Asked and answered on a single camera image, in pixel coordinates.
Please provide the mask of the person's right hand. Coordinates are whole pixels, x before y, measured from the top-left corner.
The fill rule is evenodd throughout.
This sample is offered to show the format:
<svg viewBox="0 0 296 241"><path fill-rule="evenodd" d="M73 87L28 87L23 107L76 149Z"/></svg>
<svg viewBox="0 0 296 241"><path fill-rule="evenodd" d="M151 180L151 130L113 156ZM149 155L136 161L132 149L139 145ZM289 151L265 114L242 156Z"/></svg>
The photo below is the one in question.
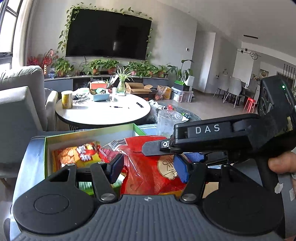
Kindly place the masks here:
<svg viewBox="0 0 296 241"><path fill-rule="evenodd" d="M296 154L293 152L285 152L276 158L270 158L268 166L271 171L283 174L283 173L295 173L296 172Z"/></svg>

